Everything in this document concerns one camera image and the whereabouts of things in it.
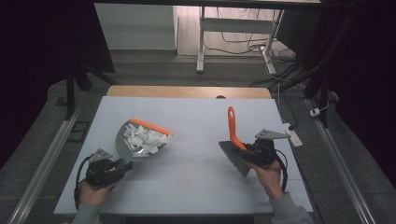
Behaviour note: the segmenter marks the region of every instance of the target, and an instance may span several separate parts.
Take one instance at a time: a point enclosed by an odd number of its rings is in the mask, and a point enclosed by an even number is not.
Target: white table surface
[[[236,134],[253,143],[262,129],[284,133],[274,100],[191,99],[105,96],[98,108],[75,167],[55,208],[55,214],[74,214],[73,190],[78,167],[97,148],[120,156],[115,139],[130,118],[173,131],[173,137],[150,160],[135,162],[113,189],[102,213],[125,216],[254,215],[272,213],[254,171],[242,177],[219,147],[229,140],[227,111],[233,106]],[[312,212],[304,182],[287,139],[275,140],[288,158],[286,191],[296,204]],[[88,163],[81,172],[85,177]]]

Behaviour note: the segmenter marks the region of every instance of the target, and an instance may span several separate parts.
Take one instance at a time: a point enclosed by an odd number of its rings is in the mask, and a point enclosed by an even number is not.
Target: aluminum rail
[[[306,105],[309,109],[313,109],[310,101],[305,99]],[[346,187],[346,191],[353,204],[355,205],[356,211],[358,212],[359,217],[361,218],[361,223],[364,224],[375,224],[375,218],[370,210],[370,207],[366,200],[364,199],[363,194],[352,174],[349,172],[346,162],[343,159],[343,156],[338,150],[337,145],[335,144],[332,134],[330,133],[328,128],[325,128],[319,119],[315,119],[315,123],[317,125],[318,131],[322,137],[323,142],[326,145],[326,148],[329,150],[330,156],[332,157],[332,162],[334,163],[335,168],[338,171],[342,181],[344,182],[344,186]]]
[[[35,204],[35,200],[37,199],[38,194],[43,188],[44,183],[46,182],[47,177],[50,174],[52,166],[58,158],[62,147],[64,146],[67,135],[69,135],[74,123],[77,120],[81,108],[84,105],[87,94],[88,93],[86,92],[81,92],[78,95],[78,106],[75,112],[72,114],[70,120],[64,120],[64,122],[61,124],[61,127],[56,133],[54,139],[52,140],[52,143],[50,144],[46,155],[40,162],[37,170],[35,171],[35,175],[33,176],[25,192],[21,196],[18,205],[15,207],[14,212],[8,220],[8,224],[24,223],[26,218],[29,216],[32,207]]]

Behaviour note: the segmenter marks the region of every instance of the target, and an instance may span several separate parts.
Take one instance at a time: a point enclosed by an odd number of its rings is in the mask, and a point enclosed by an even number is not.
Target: wall
[[[176,49],[173,6],[95,4],[109,49]]]

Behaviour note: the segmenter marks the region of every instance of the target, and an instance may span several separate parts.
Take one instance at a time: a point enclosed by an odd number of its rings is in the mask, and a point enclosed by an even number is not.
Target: metal frame
[[[58,155],[64,146],[67,135],[69,135],[80,111],[82,110],[87,94],[88,93],[82,92],[79,95],[78,106],[75,112],[71,115],[70,120],[64,120],[59,131],[56,133],[56,136],[50,144],[46,155],[40,162],[37,170],[35,171],[35,175],[33,176],[25,192],[21,196],[20,201],[15,207],[14,212],[8,220],[8,224],[24,223],[26,218],[29,216],[32,207],[35,204],[35,200],[37,199],[38,194],[43,188],[47,177],[50,174],[52,166],[56,162],[56,159],[58,158]]]
[[[305,99],[305,103],[309,109],[313,108],[308,99]],[[329,150],[332,162],[334,163],[334,166],[337,169],[338,174],[340,175],[344,183],[344,186],[346,187],[346,191],[349,194],[351,201],[355,205],[356,211],[361,218],[361,223],[375,224],[376,222],[372,211],[370,210],[368,203],[364,199],[364,196],[361,193],[361,189],[353,178],[352,173],[349,172],[347,163],[344,161],[340,150],[335,144],[330,130],[325,127],[319,119],[315,119],[315,124],[317,125],[318,132],[320,133],[322,140],[326,145],[326,148]]]
[[[205,32],[228,32],[228,33],[249,33],[249,34],[266,34],[269,35],[265,48],[262,49],[262,56],[270,75],[276,74],[276,70],[271,60],[270,50],[274,42],[276,30],[282,17],[283,10],[280,10],[274,21],[256,21],[256,20],[238,20],[223,18],[206,18],[205,7],[200,10],[200,35],[197,55],[196,72],[204,72]]]

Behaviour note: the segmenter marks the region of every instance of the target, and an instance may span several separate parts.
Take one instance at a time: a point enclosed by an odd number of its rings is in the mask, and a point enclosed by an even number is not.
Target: human hand
[[[111,184],[105,188],[96,188],[83,181],[79,184],[79,202],[102,206],[109,191],[115,188],[119,182]]]
[[[282,169],[278,161],[274,161],[265,167],[260,167],[249,161],[245,161],[245,163],[256,172],[260,183],[270,199],[280,198],[284,195],[279,184]]]

